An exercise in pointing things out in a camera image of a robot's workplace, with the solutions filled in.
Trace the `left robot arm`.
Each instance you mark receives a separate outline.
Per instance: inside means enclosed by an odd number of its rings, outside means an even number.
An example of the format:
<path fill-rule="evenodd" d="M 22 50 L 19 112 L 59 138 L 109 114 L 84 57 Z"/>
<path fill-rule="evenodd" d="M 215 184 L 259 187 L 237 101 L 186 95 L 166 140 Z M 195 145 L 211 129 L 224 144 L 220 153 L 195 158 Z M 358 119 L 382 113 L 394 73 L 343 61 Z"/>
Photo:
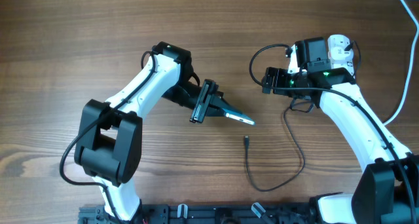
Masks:
<path fill-rule="evenodd" d="M 82 111 L 74 161 L 100 186 L 105 206 L 96 223 L 142 223 L 141 199 L 132 179 L 141 159 L 143 120 L 161 98 L 191 109 L 190 121 L 226 117 L 254 121 L 223 98 L 213 80 L 197 78 L 188 50 L 160 42 L 141 58 L 141 71 L 105 102 Z"/>

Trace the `teal screen smartphone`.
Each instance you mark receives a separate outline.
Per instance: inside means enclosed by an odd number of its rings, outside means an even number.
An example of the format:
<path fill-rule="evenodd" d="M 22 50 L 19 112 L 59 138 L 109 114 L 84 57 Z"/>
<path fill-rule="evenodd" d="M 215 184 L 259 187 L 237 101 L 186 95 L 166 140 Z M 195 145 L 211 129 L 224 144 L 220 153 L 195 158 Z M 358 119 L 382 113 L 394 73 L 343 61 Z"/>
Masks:
<path fill-rule="evenodd" d="M 240 122 L 252 125 L 252 126 L 256 125 L 256 123 L 253 119 L 251 119 L 250 117 L 248 117 L 247 115 L 245 115 L 245 114 L 243 114 L 239 111 L 224 109 L 224 116 L 226 118 L 234 119 L 236 121 L 240 121 Z"/>

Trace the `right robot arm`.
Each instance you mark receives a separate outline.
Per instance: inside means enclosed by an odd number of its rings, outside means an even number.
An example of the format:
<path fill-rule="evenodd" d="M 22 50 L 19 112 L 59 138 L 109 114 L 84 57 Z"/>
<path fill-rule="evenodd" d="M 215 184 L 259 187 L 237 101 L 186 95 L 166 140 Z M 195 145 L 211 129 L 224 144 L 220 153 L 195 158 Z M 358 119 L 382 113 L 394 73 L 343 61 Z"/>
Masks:
<path fill-rule="evenodd" d="M 353 49 L 344 35 L 297 41 L 285 48 L 288 68 L 268 67 L 265 94 L 307 100 L 336 124 L 363 172 L 352 194 L 313 199 L 320 223 L 417 223 L 418 156 L 374 114 L 357 85 Z"/>

